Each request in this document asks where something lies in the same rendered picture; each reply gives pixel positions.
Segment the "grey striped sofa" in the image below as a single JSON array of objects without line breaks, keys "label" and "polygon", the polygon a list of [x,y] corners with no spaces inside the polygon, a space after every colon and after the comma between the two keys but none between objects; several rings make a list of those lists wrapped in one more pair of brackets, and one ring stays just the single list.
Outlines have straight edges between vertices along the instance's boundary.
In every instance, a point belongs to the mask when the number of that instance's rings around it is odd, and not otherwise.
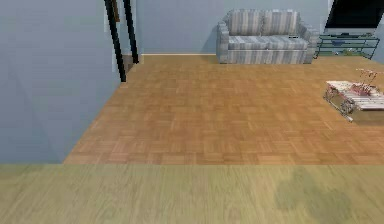
[{"label": "grey striped sofa", "polygon": [[217,24],[220,64],[311,64],[319,31],[291,9],[232,9]]}]

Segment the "black television set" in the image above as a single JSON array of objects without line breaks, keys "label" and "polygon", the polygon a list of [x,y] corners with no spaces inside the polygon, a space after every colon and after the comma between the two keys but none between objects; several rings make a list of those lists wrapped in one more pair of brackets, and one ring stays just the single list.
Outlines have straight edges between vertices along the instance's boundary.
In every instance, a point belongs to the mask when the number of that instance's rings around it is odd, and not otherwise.
[{"label": "black television set", "polygon": [[384,14],[384,0],[333,0],[324,27],[327,34],[374,33]]}]

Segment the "green glass television stand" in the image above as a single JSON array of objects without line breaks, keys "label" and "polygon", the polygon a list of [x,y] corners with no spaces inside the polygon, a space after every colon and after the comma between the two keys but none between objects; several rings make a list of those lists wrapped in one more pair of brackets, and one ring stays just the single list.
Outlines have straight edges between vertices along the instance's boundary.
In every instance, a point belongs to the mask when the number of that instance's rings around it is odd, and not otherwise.
[{"label": "green glass television stand", "polygon": [[314,58],[319,56],[361,56],[371,59],[380,43],[372,34],[320,35]]}]

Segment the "white slatted coffee table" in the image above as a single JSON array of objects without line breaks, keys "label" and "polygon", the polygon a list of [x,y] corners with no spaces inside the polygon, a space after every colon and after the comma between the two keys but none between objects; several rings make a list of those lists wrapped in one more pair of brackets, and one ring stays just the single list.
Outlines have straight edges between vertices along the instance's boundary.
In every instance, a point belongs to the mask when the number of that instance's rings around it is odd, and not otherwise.
[{"label": "white slatted coffee table", "polygon": [[350,90],[353,82],[327,81],[323,99],[349,122],[356,111],[384,111],[384,93],[359,96]]}]

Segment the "red object on table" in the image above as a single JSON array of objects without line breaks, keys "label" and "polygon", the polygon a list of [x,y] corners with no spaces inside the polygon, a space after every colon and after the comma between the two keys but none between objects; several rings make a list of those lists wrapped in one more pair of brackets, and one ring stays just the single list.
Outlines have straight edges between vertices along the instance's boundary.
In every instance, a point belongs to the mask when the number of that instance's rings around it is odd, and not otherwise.
[{"label": "red object on table", "polygon": [[373,84],[378,75],[384,75],[384,72],[374,71],[371,69],[358,68],[360,72],[360,81],[353,83],[350,90],[359,96],[372,96],[379,94],[380,89]]}]

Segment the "black door frame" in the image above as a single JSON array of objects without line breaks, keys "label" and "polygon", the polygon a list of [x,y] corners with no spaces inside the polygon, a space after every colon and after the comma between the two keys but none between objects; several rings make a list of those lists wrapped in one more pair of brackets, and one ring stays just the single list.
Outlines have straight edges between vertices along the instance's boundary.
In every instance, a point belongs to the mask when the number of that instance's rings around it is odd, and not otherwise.
[{"label": "black door frame", "polygon": [[[130,46],[131,62],[125,62],[126,54],[123,53],[121,41],[118,33],[118,22],[121,21],[119,14],[119,4],[123,5],[123,18],[127,27],[128,43]],[[107,24],[110,30],[113,46],[113,55],[117,64],[117,71],[121,82],[127,81],[127,72],[134,64],[139,63],[139,51],[134,27],[134,16],[132,13],[131,0],[104,0]]]}]

